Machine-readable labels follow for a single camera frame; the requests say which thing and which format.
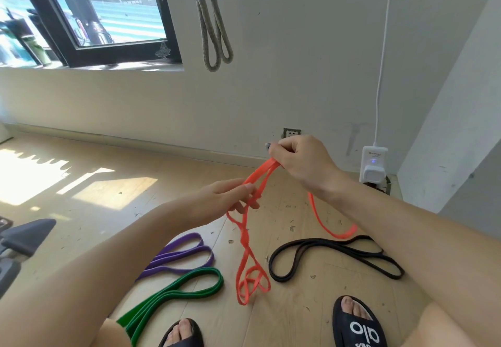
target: black window frame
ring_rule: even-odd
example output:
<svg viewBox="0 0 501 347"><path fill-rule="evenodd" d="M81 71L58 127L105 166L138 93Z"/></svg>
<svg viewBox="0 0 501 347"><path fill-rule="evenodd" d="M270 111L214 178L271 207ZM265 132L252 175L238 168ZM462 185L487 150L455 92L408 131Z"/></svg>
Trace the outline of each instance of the black window frame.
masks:
<svg viewBox="0 0 501 347"><path fill-rule="evenodd" d="M30 1L59 49L59 55L66 60L62 61L63 64L71 68L153 60L171 64L182 62L167 0L156 0L166 34L165 39L94 46L78 45L57 0ZM162 58L160 51L165 52L165 47L170 49L170 53Z"/></svg>

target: baseboard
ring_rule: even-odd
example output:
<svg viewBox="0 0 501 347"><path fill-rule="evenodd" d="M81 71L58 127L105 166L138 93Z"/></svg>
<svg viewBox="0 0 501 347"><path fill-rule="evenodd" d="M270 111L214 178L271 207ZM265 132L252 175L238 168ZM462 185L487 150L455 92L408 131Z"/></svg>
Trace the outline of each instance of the baseboard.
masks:
<svg viewBox="0 0 501 347"><path fill-rule="evenodd" d="M116 136L89 134L85 132L76 132L60 130L57 128L31 126L28 124L5 124L5 127L11 132L26 132L30 134L47 135L62 139L78 140L91 143L110 145L114 147L134 148L150 152L160 152L172 156L186 157L195 160L212 161L222 164L231 164L247 166L252 168L259 167L266 158L234 155L231 153L214 152L205 149L179 147L176 145L156 143L152 141L143 141L135 139L124 139Z"/></svg>

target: black resistance band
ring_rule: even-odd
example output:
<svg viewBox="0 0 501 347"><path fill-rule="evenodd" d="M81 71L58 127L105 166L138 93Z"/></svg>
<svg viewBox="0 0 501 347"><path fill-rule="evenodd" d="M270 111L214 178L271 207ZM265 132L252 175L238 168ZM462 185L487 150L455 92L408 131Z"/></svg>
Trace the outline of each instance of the black resistance band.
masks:
<svg viewBox="0 0 501 347"><path fill-rule="evenodd" d="M403 277L405 274L405 271L401 266L398 265L398 263L393 260L391 257L383 255L383 250L379 252L367 252L367 251L361 251L359 249L355 249L352 247L348 247L348 244L351 244L357 240L372 240L372 238L368 235L358 235L355 236L354 238L350 240L330 240L330 239L322 239L322 238L310 238L310 239L299 239L299 240L294 240L290 241L289 243L285 243L284 245L278 247L275 252L272 253L270 256L270 259L268 260L268 270L270 271L270 276L272 277L273 280L278 281L278 282L286 282L292 279L294 274L296 273L297 267L299 266L299 260L301 260L301 257L303 254L310 249L311 247L328 247L332 249L336 249L339 252L342 252L348 256L353 257L354 259L357 259L358 261L363 262L364 264L368 265L371 268L376 269L377 271L381 272L385 276L391 278L392 280L399 280ZM294 246L298 246L296 250L296 254L294 255L294 261L292 263L292 268L287 273L285 276L278 276L273 272L273 261L275 258L283 251L285 251L287 248L291 248ZM383 268L378 267L377 265L373 264L372 262L368 261L367 259L380 259L387 261L394 265L395 267L398 268L400 271L400 274L392 274L388 271L385 271Z"/></svg>

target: glass pane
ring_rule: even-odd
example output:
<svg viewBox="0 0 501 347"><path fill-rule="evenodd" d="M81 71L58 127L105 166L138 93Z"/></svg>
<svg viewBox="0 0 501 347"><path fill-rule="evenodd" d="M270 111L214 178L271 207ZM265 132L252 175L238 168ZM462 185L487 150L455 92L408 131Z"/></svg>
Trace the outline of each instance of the glass pane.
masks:
<svg viewBox="0 0 501 347"><path fill-rule="evenodd" d="M165 39L156 0L57 0L80 46Z"/></svg>
<svg viewBox="0 0 501 347"><path fill-rule="evenodd" d="M31 67L58 60L35 24L43 27L29 0L0 0L0 65Z"/></svg>

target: sandal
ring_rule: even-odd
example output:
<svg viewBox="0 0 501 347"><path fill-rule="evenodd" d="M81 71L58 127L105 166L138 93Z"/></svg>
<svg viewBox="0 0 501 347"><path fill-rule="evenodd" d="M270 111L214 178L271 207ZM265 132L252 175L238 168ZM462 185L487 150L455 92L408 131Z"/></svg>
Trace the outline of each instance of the sandal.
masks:
<svg viewBox="0 0 501 347"><path fill-rule="evenodd" d="M360 318L348 314L341 309L341 296L334 304L332 312L332 329L336 347L388 347L381 324L374 313L359 299L351 297L370 315L371 319Z"/></svg>
<svg viewBox="0 0 501 347"><path fill-rule="evenodd" d="M190 324L191 324L191 336L189 338L180 340L179 342L174 343L172 346L175 347L204 347L204 339L202 338L202 332L200 331L200 327L196 324L196 322L193 319L188 318ZM174 326L178 325L181 320L177 321L175 324L173 324L169 330L165 333L165 335L162 338L162 341L158 345L158 347L163 347L167 337L169 336L170 332L172 329L174 329Z"/></svg>

